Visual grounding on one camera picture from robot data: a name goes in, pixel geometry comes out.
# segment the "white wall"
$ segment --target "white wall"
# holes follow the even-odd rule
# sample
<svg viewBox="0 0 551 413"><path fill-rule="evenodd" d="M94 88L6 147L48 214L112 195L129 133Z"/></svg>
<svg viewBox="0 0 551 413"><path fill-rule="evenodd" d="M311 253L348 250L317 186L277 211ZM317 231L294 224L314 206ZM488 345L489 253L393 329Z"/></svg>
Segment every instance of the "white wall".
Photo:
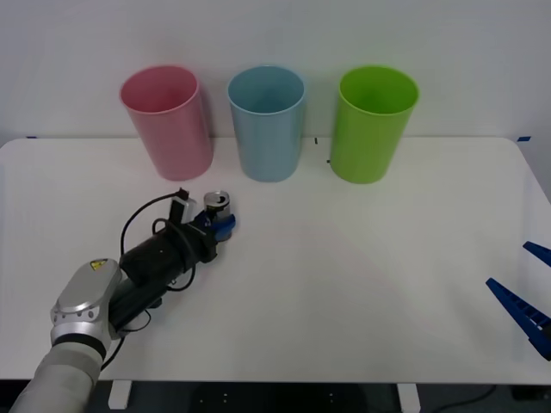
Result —
<svg viewBox="0 0 551 413"><path fill-rule="evenodd" d="M200 76L218 135L226 82L261 63L308 79L308 135L330 134L337 80L372 62L418 80L409 134L551 130L550 0L5 0L0 134L133 133L119 86L167 62Z"/></svg>

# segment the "green cup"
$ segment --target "green cup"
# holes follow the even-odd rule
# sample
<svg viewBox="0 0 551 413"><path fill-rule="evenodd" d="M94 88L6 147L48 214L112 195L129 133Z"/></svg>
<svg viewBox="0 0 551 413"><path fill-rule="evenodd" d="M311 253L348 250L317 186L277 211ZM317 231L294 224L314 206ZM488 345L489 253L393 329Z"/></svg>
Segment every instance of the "green cup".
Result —
<svg viewBox="0 0 551 413"><path fill-rule="evenodd" d="M379 181L418 98L416 83L391 67L363 66L346 73L339 85L333 171L349 182Z"/></svg>

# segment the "pink cup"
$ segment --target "pink cup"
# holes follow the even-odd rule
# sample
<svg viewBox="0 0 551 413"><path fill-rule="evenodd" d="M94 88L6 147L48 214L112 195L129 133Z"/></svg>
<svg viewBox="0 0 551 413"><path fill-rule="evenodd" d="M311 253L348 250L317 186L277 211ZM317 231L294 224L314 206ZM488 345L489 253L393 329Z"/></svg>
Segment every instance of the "pink cup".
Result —
<svg viewBox="0 0 551 413"><path fill-rule="evenodd" d="M163 178L183 181L208 169L213 146L193 73L173 65L144 69L122 85L121 100Z"/></svg>

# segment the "cup rim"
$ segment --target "cup rim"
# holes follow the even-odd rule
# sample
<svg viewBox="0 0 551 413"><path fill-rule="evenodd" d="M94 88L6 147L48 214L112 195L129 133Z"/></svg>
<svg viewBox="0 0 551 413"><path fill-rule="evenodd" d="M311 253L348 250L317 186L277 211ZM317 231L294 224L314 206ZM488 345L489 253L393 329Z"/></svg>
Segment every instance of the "cup rim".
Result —
<svg viewBox="0 0 551 413"><path fill-rule="evenodd" d="M283 109L283 110L280 110L278 112L270 112L268 114L266 113L263 113L263 112L252 112L250 110L247 110L247 109L244 109L244 108L241 108L238 104L236 104L232 98L230 97L230 85L232 84L233 80L241 75L242 73L245 73L246 71L250 71L252 69L258 69L258 68L261 68L261 67L275 67L276 69L282 69L284 71L288 71L290 73L292 73L293 75L297 76L300 80L300 82L302 83L302 95L300 96L300 99L292 106L289 106L288 108L286 109ZM226 86L226 96L227 96L227 99L228 101L230 101L230 104L239 109L241 112L245 112L246 114L254 114L256 116L273 116L275 114L284 114L285 112L288 112L289 110L292 110L294 108L296 108L297 106L299 106L303 101L304 101L304 98L306 96L306 83L304 82L304 78L299 74L297 73L296 71L292 71L291 69L285 67L285 66L280 66L280 65L257 65L257 66L252 66L252 67L249 67L247 69L244 69L242 71L240 71L239 73L235 74L231 79L230 81L227 83L227 86Z"/></svg>
<svg viewBox="0 0 551 413"><path fill-rule="evenodd" d="M130 82L130 80L132 80L136 76L142 74L144 71L150 71L151 69L160 69L160 68L165 68L165 67L172 67L172 68L182 69L182 70L186 71L187 73L189 73L191 76L193 76L193 79L195 80L195 90L194 90L193 94L191 95L191 97L187 101L183 102L182 104L180 104L178 106L175 106L174 108L170 108L170 109L167 109L167 110L162 110L160 112L143 112L141 110L130 108L124 102L124 100L122 99L122 90L127 85L127 83ZM127 110L129 110L129 111L131 111L135 114L145 114L145 115L150 115L150 116L157 116L158 114L169 114L170 112L174 112L174 111L176 111L180 108L183 108L186 105L189 105L189 103L191 101L193 101L194 98L199 94L199 89L200 89L200 87L199 87L199 78L194 74L194 72L192 72L187 67L182 66L182 65L151 65L151 66L145 67L144 69L141 69L140 71L136 71L133 75L131 75L127 80L124 81L121 88L119 89L119 99L121 100L121 103L124 105L124 107Z"/></svg>
<svg viewBox="0 0 551 413"><path fill-rule="evenodd" d="M405 77L409 82L412 83L414 89L415 89L415 92L416 92L416 96L415 96L415 100L413 101L413 103L406 109L404 110L401 110L399 112L393 112L391 114L378 114L377 112L369 112L368 110L364 110L364 109L361 109L359 108L358 106L352 104L348 99L346 99L343 95L343 91L342 91L342 86L343 86L343 80L345 77L347 77L350 73L352 73L353 71L359 71L361 69L368 69L368 68L377 68L377 69L387 69L387 70L390 70L390 71L393 71L395 73L398 73L399 75ZM403 114L409 110L412 110L413 108L415 108L415 105L417 105L417 102L419 102L419 97L421 96L421 91L419 90L419 87L417 85L417 82L415 82L415 80L413 79L413 77L409 76L407 73L404 73L403 71L399 71L398 69L394 69L393 67L391 66L386 66L386 65L363 65L363 66L357 66L357 67L353 67L352 69L350 69L349 71L347 71L346 73L344 73L342 76L341 76L341 80L339 81L338 83L338 95L340 96L341 99L343 99L343 101L348 105L350 106L351 108L357 110L358 112L362 112L363 114L370 114L370 115L373 115L373 116L396 116L397 114Z"/></svg>

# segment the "black cable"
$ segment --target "black cable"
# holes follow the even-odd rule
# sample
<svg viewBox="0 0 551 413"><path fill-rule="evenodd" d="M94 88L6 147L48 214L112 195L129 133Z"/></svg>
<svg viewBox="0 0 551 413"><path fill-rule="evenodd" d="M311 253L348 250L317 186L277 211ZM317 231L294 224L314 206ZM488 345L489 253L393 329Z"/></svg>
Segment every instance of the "black cable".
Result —
<svg viewBox="0 0 551 413"><path fill-rule="evenodd" d="M172 193L172 194L159 196L158 198L155 198L154 200L150 200L149 202L145 203L143 206L138 208L135 213L132 214L132 216L128 219L128 221L122 227L122 232L121 232L121 256L123 256L124 252L125 252L124 251L124 238L127 234L128 227L130 226L132 221L134 221L135 218L147 207L149 207L149 206L153 205L154 203L159 202L161 200L168 200L169 198L177 196L178 194L179 194L179 192L175 192L175 193ZM197 262L197 257L195 255L193 247L191 246L191 243L189 242L189 240L186 238L186 235L176 225L172 224L168 219L159 218L159 219L155 219L155 221L153 221L153 225L152 225L153 235L157 233L156 226L159 222L164 222L165 225L169 226L171 229L176 231L176 233L182 239L183 243L185 243L185 245L188 249L188 253L191 256L191 259L193 260L193 262ZM187 289L191 285L193 280L195 279L195 270L196 270L196 268L195 268L195 264L194 264L193 267L191 268L191 276L189 277L189 281L186 283L185 286L180 287L180 288L167 287L167 290L168 291L183 291L183 290ZM143 327L140 327L136 330L123 330L123 332L125 332L125 333L135 333L137 331L142 331L145 327L147 327L149 325L149 323L152 321L152 315L148 310L145 310L145 313L147 314L149 319L147 320L147 323L145 323L145 325ZM117 344L117 347L115 348L115 351L103 363L101 371L103 371L105 368L107 368L109 366L109 364L111 364L113 362L115 357L119 354L119 351L121 351L121 348L122 348L122 345L124 344L125 339L126 339L125 337L122 337L119 340L119 344Z"/></svg>
<svg viewBox="0 0 551 413"><path fill-rule="evenodd" d="M157 218L153 221L153 224L152 224L153 235L157 234L157 232L158 232L157 231L157 224L159 222L164 222L165 226L170 227L172 230L174 230L176 232L176 234L178 234L178 236L182 239L183 243L186 244L186 248L188 249L188 254L191 256L191 261L198 262L199 260L197 259L197 255L195 254L193 246L191 245L188 238L186 237L186 234L184 234L183 231L180 228L178 228L176 225L171 223L168 219ZM191 286L191 283L193 282L193 280L195 279L195 271L196 271L196 265L193 264L193 267L191 267L191 276L189 277L189 280L186 283L186 285L183 286L183 287L179 287L179 288L166 287L167 291L181 292L183 290L188 289L189 286Z"/></svg>
<svg viewBox="0 0 551 413"><path fill-rule="evenodd" d="M496 385L493 385L490 387L487 391L485 391L483 394L478 396L477 398L471 398L470 400L463 400L462 402L455 402L450 404L445 404L444 406L440 406L439 408L432 411L432 413L441 413L448 409L453 409L454 407L460 407L465 406L467 404L473 404L478 403L484 400L485 398L489 398L497 389L498 387Z"/></svg>
<svg viewBox="0 0 551 413"><path fill-rule="evenodd" d="M168 200L169 198L172 198L173 196L177 196L178 194L179 194L178 192L173 192L172 194L159 196L158 198L155 198L154 200L150 200L149 202L147 202L146 204L144 204L143 206L138 208L138 210L135 213L132 214L132 216L128 219L128 221L122 227L122 232L121 232L121 256L124 256L124 237L127 234L128 226L130 226L132 221L134 221L134 219L139 215L139 213L141 213L144 209L146 209L147 207L153 205L154 203L159 202L160 200Z"/></svg>
<svg viewBox="0 0 551 413"><path fill-rule="evenodd" d="M138 329L135 329L135 330L121 330L121 331L124 332L124 333L137 333L138 331L142 331L152 321L152 314L148 310L145 310L145 314L147 314L147 316L149 317L149 319L147 320L147 323L145 323L145 325L143 325L143 326L141 326L141 327L139 327Z"/></svg>
<svg viewBox="0 0 551 413"><path fill-rule="evenodd" d="M121 351L121 347L122 347L122 344L124 344L124 340L125 340L125 337L122 337L120 340L119 340L119 344L117 344L117 347L115 349L115 351L109 356L109 358L103 363L102 365L102 369L101 371L105 370L109 364L111 364L113 362L113 360L115 359L115 357L119 354L119 351Z"/></svg>

